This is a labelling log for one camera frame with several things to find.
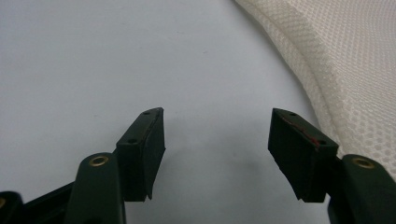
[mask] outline screw hole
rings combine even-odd
[[[128,143],[129,144],[136,144],[137,143],[137,140],[136,139],[129,139],[129,141],[128,141]]]
[[[366,168],[366,169],[374,169],[375,166],[372,162],[367,161],[366,159],[363,158],[353,158],[352,159],[353,163],[358,165],[359,167]]]
[[[97,156],[90,160],[90,166],[101,166],[108,162],[108,157],[106,156]]]

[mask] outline small hole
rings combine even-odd
[[[0,198],[0,209],[6,204],[6,199]]]
[[[98,217],[90,218],[84,222],[84,224],[101,224],[102,220]]]
[[[367,161],[366,159],[363,158],[354,158],[352,159],[353,163],[356,165],[359,165],[359,167],[366,168],[366,169],[373,169],[375,166],[373,165],[372,162]]]
[[[108,162],[108,157],[106,156],[98,156],[90,160],[91,166],[101,166]]]
[[[130,139],[129,141],[128,141],[128,143],[129,144],[136,144],[137,143],[137,140],[136,139]]]

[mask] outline white surface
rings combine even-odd
[[[129,223],[329,223],[266,149],[272,107],[304,91],[233,1],[1,1],[0,190],[28,202],[162,106],[153,201]]]
[[[340,156],[396,180],[396,1],[237,0],[301,80]]]

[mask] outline white mesh fabric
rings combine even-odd
[[[396,179],[396,1],[236,0],[302,82],[340,156]]]

